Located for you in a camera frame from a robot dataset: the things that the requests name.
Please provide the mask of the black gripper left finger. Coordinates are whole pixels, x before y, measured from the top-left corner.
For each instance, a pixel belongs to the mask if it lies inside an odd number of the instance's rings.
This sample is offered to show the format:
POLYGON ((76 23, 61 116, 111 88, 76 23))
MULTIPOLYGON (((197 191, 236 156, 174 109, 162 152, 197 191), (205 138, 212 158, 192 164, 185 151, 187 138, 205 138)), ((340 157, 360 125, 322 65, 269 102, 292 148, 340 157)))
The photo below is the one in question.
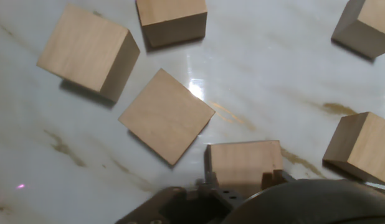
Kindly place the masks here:
POLYGON ((166 187, 116 224, 237 223, 232 216, 244 198, 234 186, 244 175, 242 158, 230 148, 208 146, 204 167, 193 188, 166 187))

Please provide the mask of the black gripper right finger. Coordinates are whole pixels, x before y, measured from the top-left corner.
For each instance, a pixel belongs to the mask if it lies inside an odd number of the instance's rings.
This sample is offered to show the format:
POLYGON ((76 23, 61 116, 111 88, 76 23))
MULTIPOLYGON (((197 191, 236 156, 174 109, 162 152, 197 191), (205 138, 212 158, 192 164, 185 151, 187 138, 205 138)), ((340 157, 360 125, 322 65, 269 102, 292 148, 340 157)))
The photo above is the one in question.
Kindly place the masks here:
POLYGON ((276 169, 271 172, 264 172, 262 174, 262 190, 268 189, 270 187, 284 184, 287 182, 293 182, 295 179, 284 170, 276 169))

